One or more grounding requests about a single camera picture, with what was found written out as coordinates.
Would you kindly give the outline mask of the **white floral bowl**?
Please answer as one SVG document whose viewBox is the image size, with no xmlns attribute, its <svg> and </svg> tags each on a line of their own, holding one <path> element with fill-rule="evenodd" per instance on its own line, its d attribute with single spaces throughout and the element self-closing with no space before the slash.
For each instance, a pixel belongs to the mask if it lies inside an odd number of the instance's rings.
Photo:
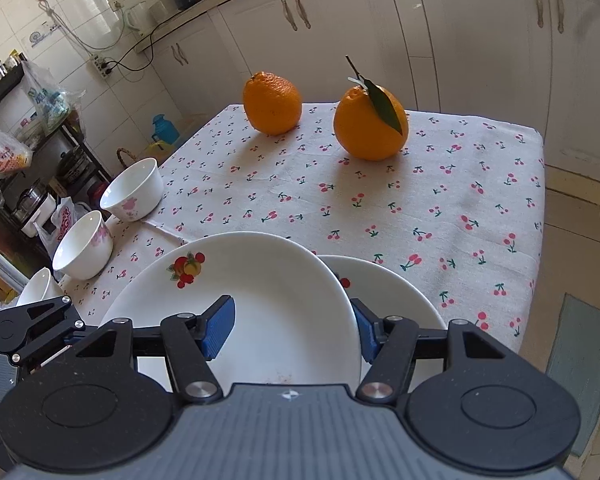
<svg viewBox="0 0 600 480">
<path fill-rule="evenodd" d="M 94 278 L 106 266 L 114 240 L 102 213 L 94 210 L 79 218 L 59 243 L 53 270 L 75 280 Z"/>
<path fill-rule="evenodd" d="M 64 296 L 65 292 L 60 288 L 49 268 L 38 270 L 24 286 L 17 300 L 17 306 L 34 304 L 47 299 Z"/>
<path fill-rule="evenodd" d="M 99 207 L 122 221 L 133 222 L 158 206 L 163 191 L 158 162 L 148 157 L 126 168 L 107 186 Z"/>
</svg>

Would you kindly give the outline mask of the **white floral plate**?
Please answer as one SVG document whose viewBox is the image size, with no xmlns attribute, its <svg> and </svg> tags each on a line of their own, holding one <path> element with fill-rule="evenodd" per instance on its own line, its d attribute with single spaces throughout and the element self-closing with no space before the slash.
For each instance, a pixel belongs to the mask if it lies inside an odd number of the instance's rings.
<svg viewBox="0 0 600 480">
<path fill-rule="evenodd" d="M 104 319 L 157 326 L 170 315 L 201 314 L 222 295 L 235 303 L 234 326 L 210 363 L 223 389 L 360 382 L 347 294 L 320 258 L 272 234 L 216 234 L 168 252 L 122 289 Z"/>
<path fill-rule="evenodd" d="M 361 300 L 378 318 L 400 315 L 410 318 L 421 328 L 442 328 L 442 317 L 431 302 L 405 278 L 376 263 L 335 255 L 320 259 L 336 275 L 348 298 Z M 330 304 L 320 317 L 320 344 L 314 384 L 346 384 L 352 390 L 370 370 L 361 350 L 360 333 L 354 325 L 352 309 Z"/>
</svg>

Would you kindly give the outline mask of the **white kitchen cabinets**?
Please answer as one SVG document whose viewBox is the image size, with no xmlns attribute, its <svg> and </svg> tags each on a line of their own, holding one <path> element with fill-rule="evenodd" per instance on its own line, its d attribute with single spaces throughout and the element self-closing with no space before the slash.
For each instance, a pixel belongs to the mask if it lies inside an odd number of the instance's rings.
<svg viewBox="0 0 600 480">
<path fill-rule="evenodd" d="M 535 128 L 550 166 L 600 181 L 600 0 L 201 0 L 140 50 L 186 114 L 260 70 L 336 101 L 359 68 L 411 110 Z"/>
</svg>

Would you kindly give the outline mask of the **black metal shelf rack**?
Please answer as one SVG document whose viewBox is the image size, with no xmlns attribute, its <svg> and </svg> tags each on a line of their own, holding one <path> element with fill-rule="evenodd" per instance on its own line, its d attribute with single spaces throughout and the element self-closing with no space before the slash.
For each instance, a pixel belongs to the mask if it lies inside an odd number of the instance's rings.
<svg viewBox="0 0 600 480">
<path fill-rule="evenodd" d="M 39 232 L 56 230 L 62 200 L 92 209 L 111 179 L 86 144 L 81 98 L 24 55 L 0 61 L 0 130 L 32 151 L 29 168 L 0 180 L 0 279 L 12 288 L 50 265 Z"/>
</svg>

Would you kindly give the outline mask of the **cherry print tablecloth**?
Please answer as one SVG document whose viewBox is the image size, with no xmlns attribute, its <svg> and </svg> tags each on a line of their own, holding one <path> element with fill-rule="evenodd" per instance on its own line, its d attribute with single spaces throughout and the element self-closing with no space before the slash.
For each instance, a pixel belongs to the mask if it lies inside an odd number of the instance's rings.
<svg viewBox="0 0 600 480">
<path fill-rule="evenodd" d="M 467 318 L 518 350 L 540 266 L 542 136 L 489 118 L 411 112 L 400 153 L 363 162 L 337 142 L 334 114 L 332 104 L 308 104 L 297 128 L 265 136 L 240 106 L 222 110 L 161 166 L 152 214 L 109 220 L 114 252 L 102 273 L 61 287 L 100 318 L 175 247 L 267 232 L 384 266 L 444 318 Z"/>
</svg>

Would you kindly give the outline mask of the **yellow oil bottle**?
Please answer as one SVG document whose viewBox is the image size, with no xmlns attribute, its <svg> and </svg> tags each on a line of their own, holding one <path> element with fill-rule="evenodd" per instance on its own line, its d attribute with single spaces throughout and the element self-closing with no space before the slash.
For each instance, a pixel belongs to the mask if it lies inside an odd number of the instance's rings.
<svg viewBox="0 0 600 480">
<path fill-rule="evenodd" d="M 154 158 L 158 165 L 162 165 L 175 151 L 172 144 L 158 141 L 148 145 L 138 156 L 138 159 Z"/>
</svg>

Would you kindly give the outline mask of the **green floor mat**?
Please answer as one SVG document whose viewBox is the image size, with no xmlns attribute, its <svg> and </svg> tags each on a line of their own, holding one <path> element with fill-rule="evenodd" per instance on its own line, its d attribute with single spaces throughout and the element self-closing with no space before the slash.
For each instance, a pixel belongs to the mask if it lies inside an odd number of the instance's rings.
<svg viewBox="0 0 600 480">
<path fill-rule="evenodd" d="M 600 418 L 600 309 L 565 294 L 546 374 L 580 408 L 581 426 L 571 453 L 581 456 Z"/>
</svg>

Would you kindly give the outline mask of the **wicker basket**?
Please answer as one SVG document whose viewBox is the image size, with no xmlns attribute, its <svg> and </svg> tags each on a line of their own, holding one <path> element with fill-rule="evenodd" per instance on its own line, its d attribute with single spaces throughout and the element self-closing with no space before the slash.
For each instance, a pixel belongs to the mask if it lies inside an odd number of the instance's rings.
<svg viewBox="0 0 600 480">
<path fill-rule="evenodd" d="M 137 162 L 137 157 L 127 148 L 118 148 L 116 151 L 116 156 L 120 165 L 126 169 L 129 166 L 132 166 Z"/>
</svg>

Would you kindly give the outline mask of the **blue thermos jug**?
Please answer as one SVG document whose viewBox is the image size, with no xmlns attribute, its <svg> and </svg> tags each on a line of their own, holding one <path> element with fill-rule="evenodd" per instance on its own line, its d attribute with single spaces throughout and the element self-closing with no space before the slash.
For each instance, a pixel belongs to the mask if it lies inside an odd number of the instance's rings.
<svg viewBox="0 0 600 480">
<path fill-rule="evenodd" d="M 180 138 L 180 133 L 174 123 L 166 119 L 163 114 L 158 114 L 152 118 L 152 125 L 154 126 L 154 132 L 151 139 L 156 142 L 161 141 L 173 145 Z"/>
</svg>

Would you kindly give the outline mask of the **orange with green leaf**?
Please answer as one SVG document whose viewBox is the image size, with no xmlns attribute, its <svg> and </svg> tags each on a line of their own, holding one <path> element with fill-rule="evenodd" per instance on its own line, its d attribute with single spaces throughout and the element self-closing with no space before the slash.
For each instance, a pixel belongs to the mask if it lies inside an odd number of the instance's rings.
<svg viewBox="0 0 600 480">
<path fill-rule="evenodd" d="M 341 147 L 352 157 L 380 162 L 406 145 L 408 118 L 404 106 L 384 87 L 363 76 L 346 56 L 353 86 L 337 104 L 332 128 Z"/>
</svg>

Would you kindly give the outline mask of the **bumpy orange without leaf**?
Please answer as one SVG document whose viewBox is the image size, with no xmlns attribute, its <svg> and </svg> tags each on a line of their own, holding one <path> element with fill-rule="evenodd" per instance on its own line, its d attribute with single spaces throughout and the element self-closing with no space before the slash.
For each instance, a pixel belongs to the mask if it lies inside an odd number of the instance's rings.
<svg viewBox="0 0 600 480">
<path fill-rule="evenodd" d="M 245 83 L 242 104 L 253 128 L 267 136 L 288 132 L 302 113 L 302 97 L 296 86 L 267 72 L 256 73 Z"/>
</svg>

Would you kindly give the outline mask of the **white electric kettle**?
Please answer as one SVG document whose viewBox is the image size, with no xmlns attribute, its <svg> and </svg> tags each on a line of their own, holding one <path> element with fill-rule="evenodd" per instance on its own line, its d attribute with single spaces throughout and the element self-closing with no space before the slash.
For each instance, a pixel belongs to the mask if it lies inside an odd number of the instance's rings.
<svg viewBox="0 0 600 480">
<path fill-rule="evenodd" d="M 125 11 L 126 22 L 133 32 L 137 32 L 141 37 L 148 35 L 155 26 L 146 1 L 135 3 Z"/>
</svg>

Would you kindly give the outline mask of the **white rice cooker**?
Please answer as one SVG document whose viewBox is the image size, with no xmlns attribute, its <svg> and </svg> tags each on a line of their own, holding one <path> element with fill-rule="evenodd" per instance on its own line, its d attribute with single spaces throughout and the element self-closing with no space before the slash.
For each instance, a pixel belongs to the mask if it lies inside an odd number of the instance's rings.
<svg viewBox="0 0 600 480">
<path fill-rule="evenodd" d="M 174 0 L 151 0 L 149 13 L 157 24 L 161 24 L 180 13 Z"/>
</svg>

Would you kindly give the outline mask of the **white wall power strip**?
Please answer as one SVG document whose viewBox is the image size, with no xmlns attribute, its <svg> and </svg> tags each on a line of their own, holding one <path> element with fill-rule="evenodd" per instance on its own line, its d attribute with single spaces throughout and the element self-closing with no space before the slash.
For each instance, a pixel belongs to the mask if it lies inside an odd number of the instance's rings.
<svg viewBox="0 0 600 480">
<path fill-rule="evenodd" d="M 94 69 L 102 79 L 107 79 L 112 72 L 112 64 L 101 55 L 92 54 L 91 62 Z"/>
</svg>

